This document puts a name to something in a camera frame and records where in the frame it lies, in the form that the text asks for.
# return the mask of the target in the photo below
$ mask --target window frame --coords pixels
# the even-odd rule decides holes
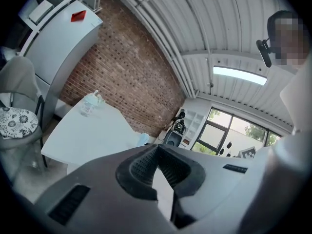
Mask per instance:
[[[222,125],[219,125],[219,124],[217,124],[217,123],[215,123],[215,122],[212,122],[212,121],[208,120],[209,115],[210,115],[210,113],[212,112],[213,109],[215,109],[215,110],[217,110],[217,111],[219,111],[219,112],[222,112],[222,113],[225,113],[225,114],[231,116],[230,123],[229,123],[229,126],[228,126],[228,127],[224,127],[224,126],[222,126]],[[240,116],[237,116],[237,115],[235,115],[235,114],[230,114],[230,113],[228,113],[228,112],[225,112],[225,111],[223,111],[223,110],[217,109],[217,108],[215,108],[215,107],[211,107],[211,109],[210,109],[210,111],[209,111],[209,114],[208,114],[208,116],[207,116],[207,118],[206,118],[206,122],[204,123],[204,125],[203,125],[203,127],[202,127],[202,129],[201,129],[201,131],[200,131],[200,133],[199,133],[199,135],[197,136],[197,139],[195,140],[195,142],[194,142],[194,144],[193,144],[191,150],[193,149],[193,147],[194,147],[194,145],[196,144],[196,142],[198,142],[198,143],[202,144],[203,146],[205,146],[205,147],[211,149],[212,151],[216,152],[216,156],[219,155],[219,153],[220,153],[220,151],[221,151],[221,148],[222,148],[222,146],[224,145],[225,139],[226,139],[226,137],[228,136],[228,133],[229,133],[229,130],[230,130],[230,128],[231,128],[231,124],[232,124],[232,121],[233,121],[233,118],[234,118],[234,117],[235,117],[235,118],[238,118],[238,119],[241,119],[241,120],[243,120],[243,121],[245,121],[245,122],[248,122],[248,123],[250,123],[250,124],[252,124],[252,125],[255,125],[255,126],[257,126],[257,127],[260,127],[261,129],[263,129],[263,130],[265,131],[264,141],[263,141],[263,146],[262,146],[262,147],[266,147],[266,146],[267,146],[266,143],[267,143],[267,141],[268,141],[269,133],[272,133],[272,134],[274,134],[274,135],[276,135],[276,136],[278,136],[278,137],[282,137],[281,135],[279,135],[279,134],[275,133],[274,131],[270,130],[269,128],[265,128],[265,127],[263,127],[263,126],[260,126],[259,124],[256,124],[256,123],[254,123],[254,122],[252,122],[252,121],[250,121],[250,120],[244,119],[244,118],[242,118],[242,117],[240,117]],[[218,145],[217,148],[215,148],[215,147],[213,147],[212,145],[210,145],[210,144],[208,144],[208,143],[206,143],[206,142],[200,140],[200,138],[201,138],[201,136],[202,136],[202,134],[203,134],[203,132],[204,132],[204,130],[205,130],[205,128],[206,128],[206,125],[211,125],[211,126],[213,126],[213,127],[215,127],[215,128],[218,128],[218,129],[224,131],[223,137],[222,137],[222,139],[221,139],[221,141],[220,141],[220,143],[219,143],[219,145]]]
[[[267,147],[267,146],[268,146],[268,145],[267,145],[267,141],[268,141],[269,133],[274,134],[274,135],[276,135],[277,137],[282,138],[281,135],[278,135],[277,133],[273,132],[272,130],[267,129],[267,133],[266,133],[266,136],[265,136],[264,147]]]

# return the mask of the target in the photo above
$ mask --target speaker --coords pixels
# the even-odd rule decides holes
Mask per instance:
[[[169,131],[163,141],[164,145],[179,146],[182,141],[182,135],[174,131]]]

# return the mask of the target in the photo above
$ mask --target plastic bottle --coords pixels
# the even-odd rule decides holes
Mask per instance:
[[[95,107],[98,105],[98,97],[96,96],[96,93],[98,90],[95,90],[93,94],[87,94],[82,101],[82,105],[80,107],[80,114],[88,117]]]

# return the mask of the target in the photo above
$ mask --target gray chair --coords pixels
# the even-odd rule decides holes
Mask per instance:
[[[17,148],[25,144],[34,143],[39,139],[42,148],[42,115],[44,99],[36,83],[34,66],[28,58],[20,56],[13,57],[1,69],[0,93],[17,93],[27,96],[37,103],[35,110],[37,116],[40,108],[39,124],[36,130],[23,138],[3,139],[0,136],[0,150]],[[44,166],[48,167],[44,155],[42,155],[42,159]]]

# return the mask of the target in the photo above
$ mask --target corrugated metal ceiling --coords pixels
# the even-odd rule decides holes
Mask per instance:
[[[270,15],[290,8],[284,0],[148,1],[182,53],[195,89],[245,104],[293,126],[279,93],[294,72],[277,66],[267,68],[261,61],[241,57],[241,53],[259,56],[255,42],[267,38],[266,24]],[[214,50],[224,51],[224,54],[214,54]],[[234,51],[236,55],[228,55],[227,51]],[[260,86],[213,75],[214,65],[257,73],[266,76],[268,81]],[[209,75],[213,77],[212,89],[207,86]]]

